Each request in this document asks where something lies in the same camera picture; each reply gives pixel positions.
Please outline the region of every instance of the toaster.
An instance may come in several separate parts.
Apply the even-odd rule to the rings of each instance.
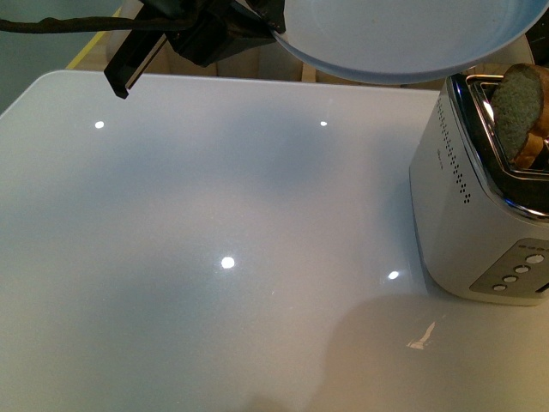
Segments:
[[[549,298],[549,172],[507,161],[490,103],[501,80],[446,79],[410,166],[413,216],[440,287],[534,306]]]

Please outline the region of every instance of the toaster vent holes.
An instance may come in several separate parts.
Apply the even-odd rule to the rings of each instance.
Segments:
[[[440,129],[442,131],[444,147],[446,148],[446,155],[449,161],[449,165],[453,168],[452,173],[455,177],[455,185],[458,187],[460,194],[463,196],[463,203],[470,203],[471,193],[469,193],[467,183],[465,183],[465,180],[463,178],[463,173],[460,171],[460,164],[458,163],[457,156],[455,155],[454,145],[452,144],[452,139],[450,138],[448,125],[446,123],[446,117],[444,116],[444,110],[440,99],[437,102],[437,114],[438,120],[440,121]]]

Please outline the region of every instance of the white plate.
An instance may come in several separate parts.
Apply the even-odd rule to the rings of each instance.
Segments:
[[[546,0],[286,0],[292,54],[335,76],[424,82],[482,61],[524,34]]]

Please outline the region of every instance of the bread slice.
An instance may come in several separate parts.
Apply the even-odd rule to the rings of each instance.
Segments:
[[[549,135],[549,70],[532,64],[511,66],[491,104],[507,160],[528,169]]]

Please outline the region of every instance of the white table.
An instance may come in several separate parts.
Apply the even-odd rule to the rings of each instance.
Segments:
[[[549,306],[421,269],[436,98],[38,80],[0,118],[0,410],[547,411]]]

